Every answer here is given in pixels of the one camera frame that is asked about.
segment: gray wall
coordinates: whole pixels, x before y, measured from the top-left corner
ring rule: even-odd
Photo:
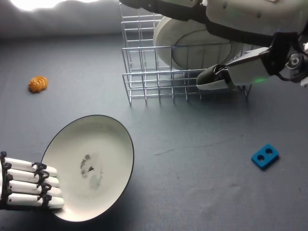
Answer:
[[[121,32],[118,0],[66,1],[52,9],[21,11],[0,0],[0,38]]]

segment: bright light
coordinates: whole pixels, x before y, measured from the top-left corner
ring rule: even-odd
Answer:
[[[11,0],[11,2],[21,10],[32,11],[38,8],[53,8],[58,3],[67,0]],[[72,0],[81,2],[94,2],[98,0]]]

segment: gray tablecloth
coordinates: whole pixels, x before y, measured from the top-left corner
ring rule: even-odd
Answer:
[[[0,45],[0,149],[40,161],[55,134],[86,115],[129,130],[135,166],[123,196],[84,223],[52,214],[0,211],[0,230],[307,231],[308,90],[273,77],[241,94],[133,100],[123,86],[121,36]],[[49,78],[41,94],[27,90]],[[250,160],[271,143],[280,160]]]

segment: robotic arm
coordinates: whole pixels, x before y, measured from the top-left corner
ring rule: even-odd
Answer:
[[[301,43],[308,35],[308,1],[305,0],[120,0],[123,4],[150,12],[206,25],[212,35],[232,41],[261,46],[226,66],[209,68],[198,78],[198,88],[222,81],[227,88],[246,85],[277,75],[283,81],[305,85],[308,55]],[[290,78],[280,72],[288,66]]]

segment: metal wire rack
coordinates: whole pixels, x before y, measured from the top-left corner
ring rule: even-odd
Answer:
[[[122,49],[123,61],[125,66],[125,74],[123,74],[123,82],[127,93],[129,104],[131,105],[133,98],[144,98],[147,103],[148,97],[158,97],[159,102],[164,96],[172,96],[173,100],[177,95],[183,95],[189,100],[190,95],[197,95],[202,100],[206,91],[199,90],[196,87],[196,79],[199,73],[204,70],[203,59],[205,56],[205,48],[210,46],[218,46],[221,51],[222,46],[228,46],[230,43],[216,44],[198,44],[193,46],[153,46],[153,35],[155,28],[162,19],[162,15],[149,13],[145,10],[135,10],[123,4],[120,4],[122,17],[122,35],[124,48]],[[173,54],[180,51],[186,54],[186,67],[188,66],[188,57],[190,49],[200,48],[201,60],[200,66],[193,70],[177,70],[172,65]],[[249,46],[245,50],[253,50],[254,47]],[[171,65],[165,64],[158,53],[161,50],[170,53]],[[243,50],[238,54],[233,54],[236,59],[243,54]],[[220,53],[216,63],[221,62]],[[249,87],[242,86],[237,90],[243,91],[245,98],[251,90]]]

